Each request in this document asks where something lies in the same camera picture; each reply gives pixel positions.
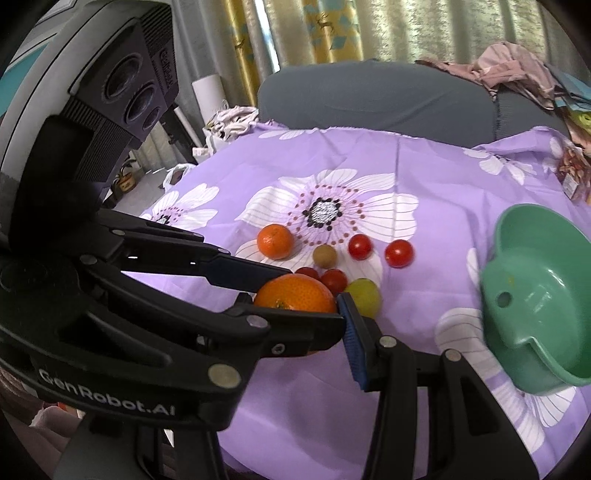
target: blue gripper pad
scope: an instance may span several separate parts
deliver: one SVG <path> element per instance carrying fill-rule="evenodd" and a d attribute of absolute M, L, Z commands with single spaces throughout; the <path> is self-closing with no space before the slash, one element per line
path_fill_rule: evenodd
<path fill-rule="evenodd" d="M 353 379 L 359 384 L 361 390 L 365 390 L 368 387 L 365 351 L 363 350 L 361 340 L 359 340 L 359 336 L 357 335 L 357 328 L 355 328 L 351 312 L 343 296 L 337 297 L 337 306 L 339 313 L 346 321 L 343 343 L 345 344 L 345 351 L 349 360 L 349 368 L 351 369 Z"/>

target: floor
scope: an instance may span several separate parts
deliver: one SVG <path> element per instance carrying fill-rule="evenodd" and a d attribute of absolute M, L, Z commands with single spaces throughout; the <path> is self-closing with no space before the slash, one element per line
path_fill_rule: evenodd
<path fill-rule="evenodd" d="M 117 212 L 139 216 L 153 205 L 162 195 L 160 188 L 167 174 L 165 168 L 145 174 L 131 192 L 127 193 L 115 206 Z"/>

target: camera lens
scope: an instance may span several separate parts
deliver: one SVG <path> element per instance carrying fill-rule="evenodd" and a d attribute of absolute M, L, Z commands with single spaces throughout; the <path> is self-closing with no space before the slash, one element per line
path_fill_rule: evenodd
<path fill-rule="evenodd" d="M 125 123 L 135 122 L 147 110 L 154 98 L 154 92 L 154 85 L 148 85 L 135 95 L 125 113 Z"/>
<path fill-rule="evenodd" d="M 127 57 L 113 69 L 105 86 L 105 98 L 114 100 L 134 82 L 142 66 L 138 56 Z"/>
<path fill-rule="evenodd" d="M 156 107 L 154 110 L 152 110 L 148 116 L 146 117 L 146 120 L 144 120 L 144 130 L 147 130 L 148 128 L 152 128 L 156 122 L 158 121 L 158 114 L 160 113 L 160 107 Z"/>

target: green fruit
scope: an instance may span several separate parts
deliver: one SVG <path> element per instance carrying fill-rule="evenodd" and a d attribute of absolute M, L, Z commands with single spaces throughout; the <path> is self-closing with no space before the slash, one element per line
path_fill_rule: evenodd
<path fill-rule="evenodd" d="M 378 286 L 368 278 L 358 278 L 345 289 L 363 317 L 375 319 L 382 309 L 382 294 Z"/>

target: white flower pattern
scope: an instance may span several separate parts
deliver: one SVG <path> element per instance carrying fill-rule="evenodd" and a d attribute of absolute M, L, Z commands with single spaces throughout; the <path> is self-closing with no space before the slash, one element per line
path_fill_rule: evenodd
<path fill-rule="evenodd" d="M 468 250 L 466 255 L 466 266 L 468 267 L 468 275 L 470 280 L 476 288 L 480 287 L 480 271 L 478 269 L 478 255 L 476 248 Z"/>
<path fill-rule="evenodd" d="M 218 192 L 218 187 L 208 187 L 206 183 L 196 186 L 180 199 L 178 191 L 168 192 L 153 205 L 151 212 L 144 213 L 141 218 L 183 230 L 203 228 L 217 215 L 217 210 L 198 208 L 213 200 Z"/>
<path fill-rule="evenodd" d="M 511 177 L 513 177 L 519 185 L 525 183 L 526 173 L 536 175 L 534 167 L 528 163 L 498 157 L 485 150 L 471 150 L 470 148 L 464 148 L 463 152 L 468 157 L 484 159 L 478 162 L 478 165 L 482 170 L 491 175 L 498 175 L 506 168 L 509 174 L 511 174 Z"/>
<path fill-rule="evenodd" d="M 475 264 L 470 258 L 476 258 L 476 249 L 470 249 L 467 257 L 467 273 L 474 281 Z M 478 309 L 456 308 L 445 312 L 437 322 L 435 342 L 442 353 L 449 348 L 461 352 L 484 381 L 502 372 L 500 363 L 486 347 L 482 312 Z M 493 389 L 492 394 L 532 454 L 544 443 L 544 428 L 553 427 L 562 420 L 576 391 L 576 387 L 569 387 L 552 395 L 530 395 L 518 390 L 511 380 L 506 380 Z"/>
<path fill-rule="evenodd" d="M 279 140 L 290 140 L 291 138 L 299 137 L 302 134 L 312 134 L 317 130 L 317 128 L 312 130 L 269 130 L 261 133 L 259 138 L 279 137 Z"/>
<path fill-rule="evenodd" d="M 315 247 L 329 244 L 336 249 L 338 268 L 349 281 L 364 277 L 380 285 L 379 255 L 374 252 L 366 260 L 353 260 L 346 252 L 349 239 L 364 233 L 384 243 L 409 240 L 417 229 L 413 212 L 418 199 L 393 192 L 365 199 L 369 192 L 391 190 L 395 176 L 384 173 L 353 179 L 356 175 L 356 170 L 344 168 L 306 178 L 282 177 L 279 183 L 284 189 L 270 186 L 255 193 L 236 220 L 259 228 L 271 223 L 285 225 L 296 238 L 294 252 L 286 260 L 273 261 L 258 251 L 253 240 L 240 246 L 236 256 L 295 271 L 312 266 Z"/>
<path fill-rule="evenodd" d="M 550 151 L 552 152 L 552 155 L 555 158 L 561 158 L 564 150 L 562 147 L 562 142 L 556 138 L 556 137 L 552 137 L 550 138 Z"/>
<path fill-rule="evenodd" d="M 482 160 L 478 164 L 482 170 L 491 175 L 498 175 L 504 168 L 506 168 L 519 185 L 525 183 L 526 173 L 535 175 L 534 167 L 530 164 L 517 160 L 507 160 L 506 158 L 497 157 L 496 155 L 493 155 L 487 160 Z"/>
<path fill-rule="evenodd" d="M 547 157 L 542 160 L 542 169 L 544 173 L 547 174 L 548 172 L 555 173 L 556 172 L 556 159 Z"/>

